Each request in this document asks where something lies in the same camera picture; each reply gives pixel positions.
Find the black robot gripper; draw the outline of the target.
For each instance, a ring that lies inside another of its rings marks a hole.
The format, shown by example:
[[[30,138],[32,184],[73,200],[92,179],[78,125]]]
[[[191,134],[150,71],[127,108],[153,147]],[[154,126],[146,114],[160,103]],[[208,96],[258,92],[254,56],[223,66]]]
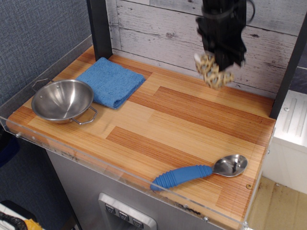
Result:
[[[215,57],[219,70],[245,61],[247,51],[242,31],[247,24],[245,0],[204,0],[202,16],[196,19],[204,52]]]

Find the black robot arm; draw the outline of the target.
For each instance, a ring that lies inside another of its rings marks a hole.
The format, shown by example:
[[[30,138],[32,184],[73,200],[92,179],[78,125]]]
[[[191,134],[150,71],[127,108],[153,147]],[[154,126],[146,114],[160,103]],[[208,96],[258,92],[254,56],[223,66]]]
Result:
[[[214,54],[220,71],[241,65],[247,51],[242,40],[247,24],[245,0],[204,0],[196,22],[204,50]]]

